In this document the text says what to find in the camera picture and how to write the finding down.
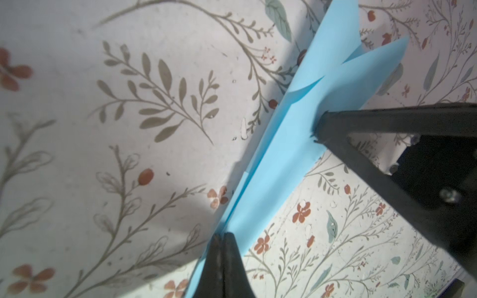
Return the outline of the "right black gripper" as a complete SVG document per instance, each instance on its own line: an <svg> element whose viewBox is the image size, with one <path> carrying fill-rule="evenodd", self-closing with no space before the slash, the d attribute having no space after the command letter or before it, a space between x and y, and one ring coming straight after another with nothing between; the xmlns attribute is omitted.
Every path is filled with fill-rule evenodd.
<svg viewBox="0 0 477 298"><path fill-rule="evenodd" d="M384 174L347 140L355 133L417 138ZM477 107L455 103L325 113L325 145L432 244L477 274Z"/></svg>

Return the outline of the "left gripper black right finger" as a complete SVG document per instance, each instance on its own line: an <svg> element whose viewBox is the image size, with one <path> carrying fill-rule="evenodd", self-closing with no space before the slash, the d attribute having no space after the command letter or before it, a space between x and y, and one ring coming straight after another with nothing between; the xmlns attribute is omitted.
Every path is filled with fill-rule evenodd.
<svg viewBox="0 0 477 298"><path fill-rule="evenodd" d="M256 298L248 281L236 238L225 233L222 241L224 298Z"/></svg>

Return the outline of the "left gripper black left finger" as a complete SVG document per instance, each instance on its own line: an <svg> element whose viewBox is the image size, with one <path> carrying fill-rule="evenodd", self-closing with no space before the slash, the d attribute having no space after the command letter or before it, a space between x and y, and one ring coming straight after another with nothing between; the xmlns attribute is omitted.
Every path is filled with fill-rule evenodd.
<svg viewBox="0 0 477 298"><path fill-rule="evenodd" d="M223 297L222 237L214 234L194 298Z"/></svg>

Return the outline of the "light blue square paper sheet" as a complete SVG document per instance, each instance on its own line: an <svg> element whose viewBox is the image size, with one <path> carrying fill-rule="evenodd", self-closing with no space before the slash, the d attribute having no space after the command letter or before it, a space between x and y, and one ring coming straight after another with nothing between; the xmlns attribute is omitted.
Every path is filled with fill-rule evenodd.
<svg viewBox="0 0 477 298"><path fill-rule="evenodd" d="M242 258L254 245L265 247L268 223L325 153L314 136L321 116L362 108L404 57L406 39L367 52L359 29L357 1L331 2L214 231L222 241L233 233ZM211 239L188 298L199 284Z"/></svg>

